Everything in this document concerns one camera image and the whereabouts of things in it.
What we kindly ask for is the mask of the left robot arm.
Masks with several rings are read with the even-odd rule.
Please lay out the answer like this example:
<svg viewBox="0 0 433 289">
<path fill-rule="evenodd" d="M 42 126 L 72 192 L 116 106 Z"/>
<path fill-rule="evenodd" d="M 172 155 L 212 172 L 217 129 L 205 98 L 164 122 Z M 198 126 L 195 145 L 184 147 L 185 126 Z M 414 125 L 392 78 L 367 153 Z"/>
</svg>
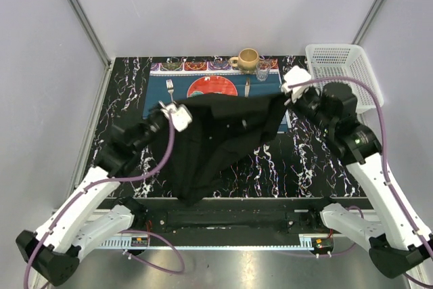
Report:
<svg viewBox="0 0 433 289">
<path fill-rule="evenodd" d="M 44 224 L 22 231 L 16 245 L 26 262 L 23 287 L 29 287 L 31 271 L 48 284 L 64 284 L 92 251 L 112 236 L 138 232 L 145 227 L 144 207 L 127 198 L 87 224 L 95 209 L 122 183 L 144 181 L 159 173 L 168 162 L 175 142 L 175 106 L 161 107 L 135 125 L 136 132 L 124 142 L 110 144 L 100 152 L 99 162 L 88 170 L 80 185 Z M 168 143 L 160 162 L 143 175 L 131 176 L 134 160 L 161 129 L 168 127 Z"/>
</svg>

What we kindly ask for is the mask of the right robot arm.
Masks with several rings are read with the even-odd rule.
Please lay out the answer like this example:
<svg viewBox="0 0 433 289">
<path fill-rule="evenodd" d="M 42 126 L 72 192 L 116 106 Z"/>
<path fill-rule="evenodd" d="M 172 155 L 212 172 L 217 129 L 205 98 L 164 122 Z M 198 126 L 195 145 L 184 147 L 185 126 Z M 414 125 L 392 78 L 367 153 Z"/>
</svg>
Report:
<svg viewBox="0 0 433 289">
<path fill-rule="evenodd" d="M 288 104 L 324 135 L 330 152 L 362 187 L 379 221 L 370 222 L 330 202 L 307 215 L 315 232 L 330 228 L 358 244 L 375 267 L 393 279 L 423 263 L 432 250 L 432 231 L 404 197 L 375 133 L 357 119 L 357 97 L 345 83 L 328 83 L 318 91 L 311 85 L 281 90 Z"/>
</svg>

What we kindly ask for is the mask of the black button shirt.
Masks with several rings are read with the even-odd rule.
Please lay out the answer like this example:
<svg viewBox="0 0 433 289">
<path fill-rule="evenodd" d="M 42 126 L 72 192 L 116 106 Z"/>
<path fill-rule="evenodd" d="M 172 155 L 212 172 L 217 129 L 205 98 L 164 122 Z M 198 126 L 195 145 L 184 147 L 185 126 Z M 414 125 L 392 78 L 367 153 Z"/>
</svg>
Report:
<svg viewBox="0 0 433 289">
<path fill-rule="evenodd" d="M 210 196 L 222 170 L 275 138 L 286 100 L 283 93 L 208 93 L 183 100 L 192 122 L 175 133 L 170 158 L 158 175 L 163 188 L 187 205 Z"/>
</svg>

